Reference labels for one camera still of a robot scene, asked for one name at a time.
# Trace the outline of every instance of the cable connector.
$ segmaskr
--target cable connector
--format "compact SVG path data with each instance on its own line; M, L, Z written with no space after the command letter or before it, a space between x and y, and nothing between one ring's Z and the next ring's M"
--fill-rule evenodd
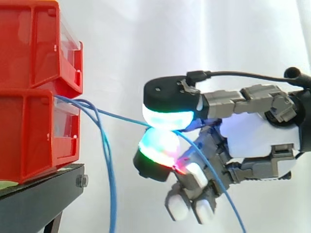
M288 79L288 83L293 86L300 86L304 89L311 89L311 77L303 74L296 67L290 67L285 70L284 78Z
M186 82L189 86L195 86L196 83L205 81L212 77L210 71L191 71L187 72Z

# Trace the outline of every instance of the clear plastic front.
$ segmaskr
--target clear plastic front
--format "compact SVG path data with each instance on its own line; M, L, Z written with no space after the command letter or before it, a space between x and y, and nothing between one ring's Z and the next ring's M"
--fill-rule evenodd
M61 51L63 53L63 56L74 67L74 52L80 50L81 46L79 41L72 33L63 15L61 15L60 32Z
M59 99L54 100L54 137L75 138L76 120L79 116L79 109L62 102Z

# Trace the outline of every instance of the red storage bin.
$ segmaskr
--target red storage bin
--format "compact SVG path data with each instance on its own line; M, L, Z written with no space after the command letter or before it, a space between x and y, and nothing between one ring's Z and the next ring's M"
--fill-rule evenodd
M48 90L0 90L0 180L24 183L79 158L80 110Z
M0 88L83 91L83 46L53 0L0 1Z

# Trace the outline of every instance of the robotic hand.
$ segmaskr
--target robotic hand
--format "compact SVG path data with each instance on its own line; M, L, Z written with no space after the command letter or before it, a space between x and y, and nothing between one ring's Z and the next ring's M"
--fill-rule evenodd
M288 82L303 90L285 93L276 85L259 84L241 91L202 94L195 88L197 82L220 75ZM187 132L201 128L194 143L226 189L247 180L289 180L297 158L311 151L310 88L311 77L295 67L288 68L284 78L195 71L187 76L151 80L144 88L144 118L161 132L169 131L166 136L155 134L149 144L144 143L143 138L134 165L141 176L162 182L173 172L177 183L165 200L170 216L175 221L182 220L192 209L198 222L204 224L213 217L216 199L223 190L193 147L176 156L178 150L172 149L176 143L169 142L169 138L176 135L170 130ZM166 142L171 148L144 158L145 149L159 139L164 139L162 144ZM166 160L169 163L157 160L163 154L171 158ZM233 158L243 158L243 161L231 162Z

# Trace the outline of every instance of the black cable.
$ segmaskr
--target black cable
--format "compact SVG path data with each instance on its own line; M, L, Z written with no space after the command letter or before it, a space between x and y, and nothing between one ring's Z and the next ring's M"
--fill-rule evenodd
M245 72L238 72L238 71L217 71L217 72L205 72L208 77L213 76L241 76L241 77L248 77L248 78L254 78L254 79L261 79L261 80L267 80L267 81L273 81L273 82L282 82L287 83L288 81L292 81L292 79L288 78L275 78L260 74L252 74L252 73L245 73Z
M296 156L295 159L299 159L300 156L302 156L304 154L304 152L299 152Z

